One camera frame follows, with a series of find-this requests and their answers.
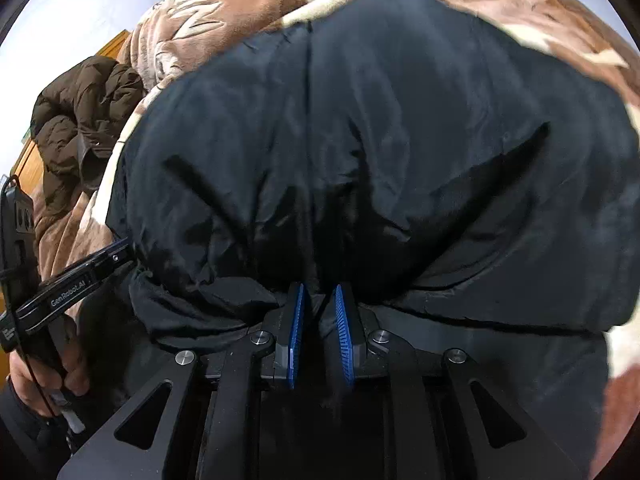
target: black jacket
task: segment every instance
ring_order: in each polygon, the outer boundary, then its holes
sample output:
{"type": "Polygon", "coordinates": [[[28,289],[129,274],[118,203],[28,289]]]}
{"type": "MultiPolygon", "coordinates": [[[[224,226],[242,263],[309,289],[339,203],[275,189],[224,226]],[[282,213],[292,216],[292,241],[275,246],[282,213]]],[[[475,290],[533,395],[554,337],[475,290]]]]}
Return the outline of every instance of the black jacket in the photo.
{"type": "Polygon", "coordinates": [[[607,85],[435,0],[356,0],[165,90],[108,224],[136,245],[130,296],[161,345],[224,348],[293,280],[319,314],[348,281],[418,316],[425,349],[499,370],[587,471],[602,332],[640,286],[639,170],[607,85]]]}

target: cable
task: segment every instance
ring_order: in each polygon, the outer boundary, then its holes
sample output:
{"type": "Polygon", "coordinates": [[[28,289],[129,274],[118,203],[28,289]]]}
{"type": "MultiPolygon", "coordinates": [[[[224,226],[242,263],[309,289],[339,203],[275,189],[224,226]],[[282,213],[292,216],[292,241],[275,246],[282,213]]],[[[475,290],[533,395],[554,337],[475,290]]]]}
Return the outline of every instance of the cable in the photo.
{"type": "MultiPolygon", "coordinates": [[[[9,187],[9,184],[11,182],[14,182],[15,185],[20,188],[20,179],[18,178],[17,175],[12,175],[10,176],[4,184],[2,184],[2,189],[0,190],[0,210],[1,210],[1,205],[2,205],[2,201],[5,198],[5,194],[6,194],[6,190],[9,187]]],[[[8,270],[6,268],[6,254],[4,252],[4,226],[2,225],[2,214],[0,214],[0,255],[2,257],[2,268],[6,271],[8,270]]],[[[9,295],[5,294],[4,295],[4,302],[6,305],[6,311],[9,314],[9,316],[11,317],[11,321],[15,326],[15,339],[17,342],[17,348],[18,348],[18,353],[20,354],[21,357],[24,358],[24,362],[27,365],[27,370],[29,370],[29,373],[31,374],[31,379],[33,380],[33,383],[36,386],[36,389],[38,391],[38,393],[40,394],[40,397],[42,397],[42,400],[44,400],[44,403],[47,407],[47,409],[49,410],[49,413],[51,415],[52,420],[55,421],[55,423],[58,425],[59,429],[63,432],[66,433],[65,428],[62,426],[62,424],[60,423],[60,421],[57,419],[56,415],[53,413],[53,410],[51,409],[51,405],[49,404],[49,400],[47,399],[47,396],[45,395],[42,386],[40,386],[40,383],[38,382],[38,380],[36,379],[35,374],[33,373],[33,369],[31,368],[31,364],[29,362],[29,359],[27,357],[27,355],[24,352],[24,349],[22,348],[22,341],[20,340],[20,330],[18,330],[18,323],[17,323],[17,319],[15,318],[15,313],[14,313],[14,309],[11,305],[11,301],[9,299],[9,295]]]]}

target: metal screw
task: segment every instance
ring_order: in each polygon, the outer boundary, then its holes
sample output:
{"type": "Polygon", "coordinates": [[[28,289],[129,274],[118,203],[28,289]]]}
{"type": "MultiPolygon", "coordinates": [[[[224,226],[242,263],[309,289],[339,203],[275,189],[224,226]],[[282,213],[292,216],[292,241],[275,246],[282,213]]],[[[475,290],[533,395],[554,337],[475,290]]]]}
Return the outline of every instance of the metal screw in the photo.
{"type": "Polygon", "coordinates": [[[447,350],[447,359],[452,363],[461,365],[466,361],[466,352],[460,348],[450,348],[447,350]]]}
{"type": "Polygon", "coordinates": [[[191,350],[181,350],[175,355],[175,362],[184,366],[193,363],[195,358],[196,355],[191,350]]]}
{"type": "Polygon", "coordinates": [[[371,334],[371,338],[378,344],[386,344],[391,339],[391,332],[387,330],[376,330],[373,334],[371,334]]]}
{"type": "Polygon", "coordinates": [[[251,342],[254,345],[264,345],[271,339],[271,333],[266,330],[258,330],[256,332],[252,332],[249,338],[251,338],[251,342]]]}

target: hand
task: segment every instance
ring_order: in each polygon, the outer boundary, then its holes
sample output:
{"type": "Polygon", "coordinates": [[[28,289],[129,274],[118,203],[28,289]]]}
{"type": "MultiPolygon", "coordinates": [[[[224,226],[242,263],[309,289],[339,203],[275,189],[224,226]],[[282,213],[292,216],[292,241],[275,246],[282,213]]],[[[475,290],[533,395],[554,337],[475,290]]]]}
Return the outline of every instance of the hand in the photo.
{"type": "MultiPolygon", "coordinates": [[[[80,341],[76,335],[76,324],[69,316],[65,316],[65,331],[68,336],[68,343],[60,356],[62,365],[67,372],[65,386],[75,396],[79,397],[89,390],[89,375],[80,341]]],[[[42,387],[45,395],[47,395],[46,390],[59,390],[62,387],[62,378],[56,371],[33,357],[28,357],[28,359],[38,384],[42,387]]],[[[20,400],[39,415],[50,417],[51,414],[47,409],[47,405],[31,379],[29,369],[17,351],[9,354],[9,374],[20,400]]],[[[51,398],[47,396],[47,400],[53,413],[59,415],[60,410],[52,402],[51,398]]]]}

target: fleece blanket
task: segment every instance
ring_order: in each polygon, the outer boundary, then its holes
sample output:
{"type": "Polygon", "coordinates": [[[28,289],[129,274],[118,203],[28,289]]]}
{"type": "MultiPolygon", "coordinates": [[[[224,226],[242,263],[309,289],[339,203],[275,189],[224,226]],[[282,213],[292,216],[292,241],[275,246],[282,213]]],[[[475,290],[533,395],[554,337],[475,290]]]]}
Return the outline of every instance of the fleece blanket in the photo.
{"type": "MultiPolygon", "coordinates": [[[[42,254],[52,262],[85,256],[111,241],[104,224],[113,175],[124,142],[156,96],[183,73],[260,30],[326,16],[350,0],[164,0],[142,17],[118,60],[132,66],[149,92],[140,102],[110,158],[97,195],[80,197],[68,221],[52,234],[60,245],[42,254]]],[[[640,57],[605,23],[577,0],[440,0],[473,13],[520,44],[567,62],[615,89],[626,104],[630,122],[640,130],[640,57]]],[[[627,325],[607,335],[610,375],[601,442],[592,474],[609,460],[640,410],[640,319],[638,309],[627,325]],[[625,401],[621,402],[620,391],[625,401]]]]}

